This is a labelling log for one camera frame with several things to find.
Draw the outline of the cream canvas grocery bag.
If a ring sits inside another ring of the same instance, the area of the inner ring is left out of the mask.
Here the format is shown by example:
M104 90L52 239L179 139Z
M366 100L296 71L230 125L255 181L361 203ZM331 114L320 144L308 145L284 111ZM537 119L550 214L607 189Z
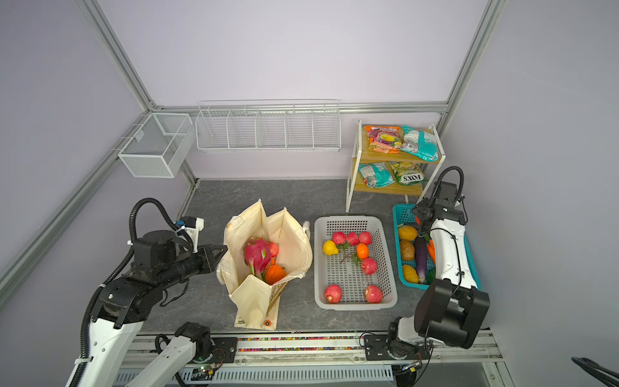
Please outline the cream canvas grocery bag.
M278 244L279 254L271 260L267 269L271 264L277 264L287 273L285 278L268 285L264 277L251 274L243 253L244 245L250 238L262 238ZM302 279L311 266L313 252L309 224L300 224L287 209L268 215L262 201L257 201L231 218L224 230L224 244L228 251L218 264L217 276L237 307L235 326L256 330L276 329L281 294L289 282Z

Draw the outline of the orange pumpkin vegetable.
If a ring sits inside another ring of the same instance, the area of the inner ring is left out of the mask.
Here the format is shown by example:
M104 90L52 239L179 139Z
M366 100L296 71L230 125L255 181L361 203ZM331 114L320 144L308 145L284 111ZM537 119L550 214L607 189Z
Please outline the orange pumpkin vegetable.
M264 275L264 280L268 285L274 285L286 276L287 273L281 266L271 264Z

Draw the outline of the pink dragon fruit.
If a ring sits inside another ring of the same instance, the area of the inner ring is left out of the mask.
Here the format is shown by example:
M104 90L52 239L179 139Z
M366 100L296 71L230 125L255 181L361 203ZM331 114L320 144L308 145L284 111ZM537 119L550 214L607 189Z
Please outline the pink dragon fruit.
M250 238L244 245L244 262L252 275L264 277L267 266L272 260L270 243L262 238Z

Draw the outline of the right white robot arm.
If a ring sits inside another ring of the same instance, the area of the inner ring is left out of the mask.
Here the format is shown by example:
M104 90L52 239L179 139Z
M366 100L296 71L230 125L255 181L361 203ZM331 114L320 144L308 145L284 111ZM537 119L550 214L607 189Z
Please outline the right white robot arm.
M435 247L435 279L417 304L414 315L397 318L384 335L363 334L359 342L370 361L430 358L438 341L469 349L490 307L487 293L477 284L468 257L464 207L464 172L458 166L443 170L429 198L412 208L420 221L417 253Z

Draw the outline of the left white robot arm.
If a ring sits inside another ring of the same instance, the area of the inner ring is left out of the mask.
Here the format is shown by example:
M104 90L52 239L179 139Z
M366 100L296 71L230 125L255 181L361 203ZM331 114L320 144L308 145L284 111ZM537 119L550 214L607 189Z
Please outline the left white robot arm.
M158 209L168 229L137 234L137 215L146 204ZM112 385L153 307L172 303L169 288L187 286L191 277L214 272L228 251L225 245L200 245L203 219L174 221L155 198L143 198L133 206L128 227L127 255L96 288L82 318L80 354L69 386Z

